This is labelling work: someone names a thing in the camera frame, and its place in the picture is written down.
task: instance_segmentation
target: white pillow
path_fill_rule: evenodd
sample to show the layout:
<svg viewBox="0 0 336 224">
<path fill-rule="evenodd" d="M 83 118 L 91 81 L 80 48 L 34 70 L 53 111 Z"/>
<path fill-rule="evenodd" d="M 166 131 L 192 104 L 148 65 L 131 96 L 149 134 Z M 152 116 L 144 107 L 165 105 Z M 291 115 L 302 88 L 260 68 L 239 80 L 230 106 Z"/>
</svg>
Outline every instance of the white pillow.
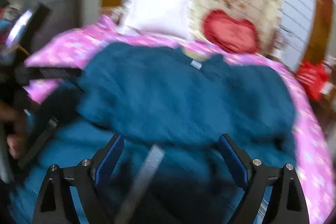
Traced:
<svg viewBox="0 0 336 224">
<path fill-rule="evenodd" d="M 119 33 L 158 33 L 193 40 L 190 23 L 191 0 L 130 0 L 129 10 L 120 22 Z"/>
</svg>

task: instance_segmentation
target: red cushion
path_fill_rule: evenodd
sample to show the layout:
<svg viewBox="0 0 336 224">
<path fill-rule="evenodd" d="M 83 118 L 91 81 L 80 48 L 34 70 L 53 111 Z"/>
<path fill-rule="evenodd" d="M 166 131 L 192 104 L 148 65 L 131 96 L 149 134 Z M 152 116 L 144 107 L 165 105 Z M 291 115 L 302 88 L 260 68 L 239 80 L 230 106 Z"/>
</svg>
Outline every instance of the red cushion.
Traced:
<svg viewBox="0 0 336 224">
<path fill-rule="evenodd" d="M 255 53 L 258 34 L 252 22 L 236 20 L 223 10 L 212 10 L 203 20 L 205 37 L 227 52 Z"/>
</svg>

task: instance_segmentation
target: blue textured pad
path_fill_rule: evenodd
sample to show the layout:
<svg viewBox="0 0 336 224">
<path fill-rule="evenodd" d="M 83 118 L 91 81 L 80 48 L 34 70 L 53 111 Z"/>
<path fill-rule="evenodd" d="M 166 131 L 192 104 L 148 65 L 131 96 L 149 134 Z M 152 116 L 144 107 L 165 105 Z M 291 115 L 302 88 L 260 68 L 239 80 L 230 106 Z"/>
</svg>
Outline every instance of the blue textured pad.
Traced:
<svg viewBox="0 0 336 224">
<path fill-rule="evenodd" d="M 246 189 L 247 170 L 223 135 L 219 137 L 218 148 L 237 186 Z"/>
<path fill-rule="evenodd" d="M 96 170 L 95 187 L 106 186 L 124 149 L 124 138 L 119 135 Z"/>
</svg>

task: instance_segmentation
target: silver bolt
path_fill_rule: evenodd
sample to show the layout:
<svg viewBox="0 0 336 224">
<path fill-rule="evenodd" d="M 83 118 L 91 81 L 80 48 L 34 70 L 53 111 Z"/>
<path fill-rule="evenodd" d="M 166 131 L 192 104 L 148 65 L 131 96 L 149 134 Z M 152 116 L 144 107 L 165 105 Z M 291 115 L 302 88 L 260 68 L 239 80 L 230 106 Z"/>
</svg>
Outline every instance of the silver bolt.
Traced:
<svg viewBox="0 0 336 224">
<path fill-rule="evenodd" d="M 253 162 L 253 164 L 256 165 L 256 166 L 261 165 L 261 160 L 259 160 L 259 159 L 254 159 L 252 162 Z"/>
<path fill-rule="evenodd" d="M 57 164 L 50 165 L 49 169 L 55 171 L 57 169 Z"/>
<path fill-rule="evenodd" d="M 286 168 L 288 170 L 293 170 L 294 169 L 293 165 L 291 165 L 291 164 L 286 164 Z"/>
<path fill-rule="evenodd" d="M 83 166 L 88 166 L 88 165 L 90 164 L 90 162 L 91 162 L 91 160 L 89 160 L 89 159 L 84 159 L 84 160 L 82 160 L 82 165 L 83 165 Z"/>
</svg>

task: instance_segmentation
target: pink bedsheet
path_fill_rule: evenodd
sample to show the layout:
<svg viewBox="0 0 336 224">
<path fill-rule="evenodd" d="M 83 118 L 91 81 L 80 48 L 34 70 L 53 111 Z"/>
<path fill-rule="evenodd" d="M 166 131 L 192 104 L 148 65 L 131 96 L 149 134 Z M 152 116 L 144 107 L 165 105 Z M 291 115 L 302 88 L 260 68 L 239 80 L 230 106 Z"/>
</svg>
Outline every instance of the pink bedsheet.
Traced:
<svg viewBox="0 0 336 224">
<path fill-rule="evenodd" d="M 293 128 L 296 140 L 296 170 L 306 198 L 310 224 L 321 224 L 325 221 L 334 207 L 332 163 L 323 133 L 307 96 L 284 65 L 256 55 L 228 54 L 214 45 L 185 42 L 175 37 L 150 34 L 122 37 L 116 33 L 114 22 L 107 16 L 102 16 L 95 25 L 57 35 L 46 47 L 28 58 L 26 64 L 83 68 L 97 52 L 115 41 L 135 46 L 183 46 L 207 55 L 219 52 L 224 55 L 224 61 L 231 64 L 255 64 L 273 68 L 286 84 L 297 111 Z M 26 90 L 34 101 L 41 103 L 57 85 L 58 82 L 55 80 L 34 81 L 26 87 Z"/>
</svg>

